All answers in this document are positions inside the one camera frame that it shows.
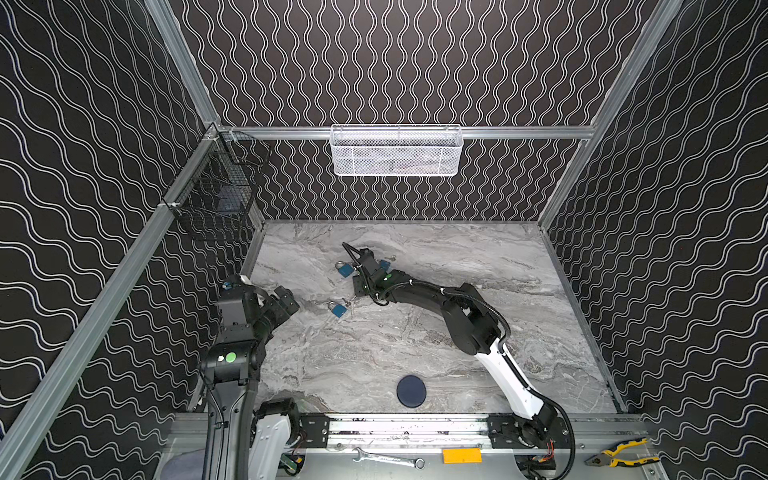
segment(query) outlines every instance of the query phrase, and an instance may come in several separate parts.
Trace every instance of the pliers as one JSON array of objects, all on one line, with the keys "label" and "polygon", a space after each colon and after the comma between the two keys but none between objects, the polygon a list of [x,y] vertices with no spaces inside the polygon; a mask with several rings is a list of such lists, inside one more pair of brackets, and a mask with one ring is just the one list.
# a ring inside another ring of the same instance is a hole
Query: pliers
[{"label": "pliers", "polygon": [[621,458],[615,458],[615,456],[622,450],[637,445],[643,445],[644,443],[648,443],[648,439],[627,440],[626,442],[619,443],[612,449],[603,450],[585,463],[591,467],[639,467],[641,465],[659,462],[657,456],[638,458],[637,460],[622,460]]}]

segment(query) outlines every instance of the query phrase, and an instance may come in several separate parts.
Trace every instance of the wall panel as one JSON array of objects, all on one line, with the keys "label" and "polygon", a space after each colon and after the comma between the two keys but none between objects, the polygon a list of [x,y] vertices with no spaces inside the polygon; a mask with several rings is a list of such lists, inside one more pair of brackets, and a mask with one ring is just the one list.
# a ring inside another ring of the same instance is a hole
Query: wall panel
[{"label": "wall panel", "polygon": [[247,248],[169,230],[24,478],[152,478],[216,337],[220,285]]},{"label": "wall panel", "polygon": [[0,15],[4,435],[204,128],[143,2]]},{"label": "wall panel", "polygon": [[589,124],[654,0],[173,0],[222,122]]},{"label": "wall panel", "polygon": [[685,2],[550,230],[671,478],[765,478],[768,3]]}]

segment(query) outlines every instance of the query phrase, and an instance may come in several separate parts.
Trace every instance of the navy round disc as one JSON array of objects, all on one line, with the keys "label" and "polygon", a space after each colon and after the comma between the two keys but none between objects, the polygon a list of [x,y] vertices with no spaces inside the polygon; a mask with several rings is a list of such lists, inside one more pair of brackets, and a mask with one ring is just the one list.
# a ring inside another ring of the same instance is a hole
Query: navy round disc
[{"label": "navy round disc", "polygon": [[414,375],[406,375],[397,384],[397,399],[411,409],[424,403],[427,398],[427,388],[424,382]]}]

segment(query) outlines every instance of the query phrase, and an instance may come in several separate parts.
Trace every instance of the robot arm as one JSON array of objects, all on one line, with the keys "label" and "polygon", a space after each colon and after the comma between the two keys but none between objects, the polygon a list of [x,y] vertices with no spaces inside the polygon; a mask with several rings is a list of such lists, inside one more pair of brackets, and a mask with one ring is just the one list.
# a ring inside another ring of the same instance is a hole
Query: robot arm
[{"label": "robot arm", "polygon": [[417,280],[400,270],[387,272],[369,249],[357,250],[344,243],[358,275],[353,277],[356,296],[370,296],[379,305],[410,303],[443,317],[453,343],[474,356],[502,388],[513,413],[519,417],[518,437],[528,445],[542,447],[548,430],[562,408],[536,391],[520,370],[503,342],[509,327],[503,316],[488,305],[473,285],[443,287]]},{"label": "robot arm", "polygon": [[[272,331],[299,310],[290,290],[274,295],[230,278],[218,300],[219,333],[200,365],[209,406],[203,466],[206,480],[274,478],[283,447],[299,432],[292,401],[269,402],[254,412],[261,364]],[[269,435],[260,435],[268,430]]]}]

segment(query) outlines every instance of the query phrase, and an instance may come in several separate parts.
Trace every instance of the marble surface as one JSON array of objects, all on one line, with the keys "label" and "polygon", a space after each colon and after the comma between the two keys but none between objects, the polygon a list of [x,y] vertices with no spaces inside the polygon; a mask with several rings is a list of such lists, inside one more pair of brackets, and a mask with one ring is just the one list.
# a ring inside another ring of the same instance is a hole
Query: marble surface
[{"label": "marble surface", "polygon": [[[304,411],[509,412],[482,365],[452,344],[440,316],[356,299],[336,271],[341,246],[368,247],[416,278],[478,287],[510,324],[515,360],[569,412],[616,412],[533,224],[270,223],[251,280],[293,291],[301,310],[274,333],[259,400],[294,397]],[[336,318],[329,301],[348,303]],[[400,405],[397,382],[421,377],[427,399]]]}]

